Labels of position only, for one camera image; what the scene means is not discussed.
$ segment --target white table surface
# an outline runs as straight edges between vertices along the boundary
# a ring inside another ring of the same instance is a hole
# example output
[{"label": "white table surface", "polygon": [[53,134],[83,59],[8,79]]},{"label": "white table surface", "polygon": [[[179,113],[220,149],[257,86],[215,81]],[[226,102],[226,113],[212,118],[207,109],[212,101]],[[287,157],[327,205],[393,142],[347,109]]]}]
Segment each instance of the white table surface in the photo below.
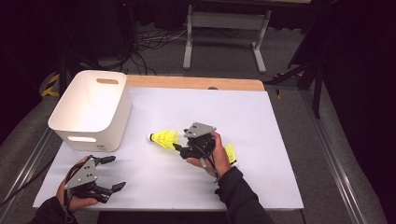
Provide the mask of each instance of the white table surface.
[{"label": "white table surface", "polygon": [[81,158],[116,156],[97,166],[98,186],[125,187],[107,203],[87,209],[219,211],[214,177],[181,159],[178,152],[147,139],[150,133],[190,128],[196,121],[217,127],[223,145],[233,143],[238,168],[266,209],[303,208],[300,191],[266,91],[130,88],[132,110],[120,147],[110,153],[78,151],[65,142],[49,168],[33,207],[55,195]]}]

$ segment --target yellow shuttlecock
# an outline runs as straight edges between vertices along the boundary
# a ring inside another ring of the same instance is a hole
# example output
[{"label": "yellow shuttlecock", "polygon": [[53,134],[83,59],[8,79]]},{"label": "yellow shuttlecock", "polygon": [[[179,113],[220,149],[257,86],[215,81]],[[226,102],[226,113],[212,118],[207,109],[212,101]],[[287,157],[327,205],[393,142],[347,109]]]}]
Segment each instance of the yellow shuttlecock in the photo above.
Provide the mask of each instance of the yellow shuttlecock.
[{"label": "yellow shuttlecock", "polygon": [[150,140],[151,142],[155,142],[162,147],[166,147],[166,148],[169,147],[175,149],[173,144],[178,143],[178,133],[171,132],[169,130],[165,130],[158,133],[152,133],[148,136],[148,140]]},{"label": "yellow shuttlecock", "polygon": [[236,166],[236,157],[235,157],[235,152],[233,151],[233,144],[230,143],[225,147],[225,152],[227,153],[228,156],[228,161],[230,162],[231,166]]}]

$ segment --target white metal stand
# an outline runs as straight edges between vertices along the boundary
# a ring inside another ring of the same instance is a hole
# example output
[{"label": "white metal stand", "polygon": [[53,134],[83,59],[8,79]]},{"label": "white metal stand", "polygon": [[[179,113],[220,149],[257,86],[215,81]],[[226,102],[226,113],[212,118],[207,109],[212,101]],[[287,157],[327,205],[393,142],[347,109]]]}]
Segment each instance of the white metal stand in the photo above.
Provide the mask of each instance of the white metal stand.
[{"label": "white metal stand", "polygon": [[265,15],[243,15],[243,14],[227,14],[227,13],[213,13],[213,12],[193,12],[192,5],[189,5],[189,13],[187,17],[187,43],[186,51],[184,53],[183,68],[185,70],[191,67],[192,54],[192,27],[212,27],[212,28],[228,28],[228,29],[243,29],[243,30],[258,30],[258,38],[256,42],[251,44],[254,56],[260,73],[265,73],[265,65],[262,60],[262,53],[260,47],[262,46],[262,39],[270,20],[271,10],[267,10]]}]

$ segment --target bin handle cutout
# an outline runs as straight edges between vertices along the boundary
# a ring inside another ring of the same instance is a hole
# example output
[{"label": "bin handle cutout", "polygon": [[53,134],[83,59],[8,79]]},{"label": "bin handle cutout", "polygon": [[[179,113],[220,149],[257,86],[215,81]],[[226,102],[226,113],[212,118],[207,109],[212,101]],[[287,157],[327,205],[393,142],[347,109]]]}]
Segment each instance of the bin handle cutout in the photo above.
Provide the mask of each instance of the bin handle cutout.
[{"label": "bin handle cutout", "polygon": [[96,139],[92,137],[75,137],[75,136],[68,136],[67,137],[70,141],[73,142],[96,142]]},{"label": "bin handle cutout", "polygon": [[119,84],[119,82],[116,79],[97,78],[96,81],[102,84],[114,84],[114,85]]}]

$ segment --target black sleeve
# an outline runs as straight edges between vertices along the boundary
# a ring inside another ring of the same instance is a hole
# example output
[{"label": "black sleeve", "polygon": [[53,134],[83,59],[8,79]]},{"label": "black sleeve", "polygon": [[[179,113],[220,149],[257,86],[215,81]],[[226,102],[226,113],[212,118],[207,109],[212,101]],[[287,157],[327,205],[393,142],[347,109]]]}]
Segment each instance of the black sleeve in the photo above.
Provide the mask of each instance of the black sleeve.
[{"label": "black sleeve", "polygon": [[[35,217],[30,221],[30,224],[64,224],[64,210],[62,209],[56,197],[52,197],[41,204],[35,211]],[[78,224],[73,217],[72,224]]]},{"label": "black sleeve", "polygon": [[257,194],[236,167],[231,168],[221,178],[216,194],[227,206],[227,218],[230,223],[274,223],[259,203]]}]

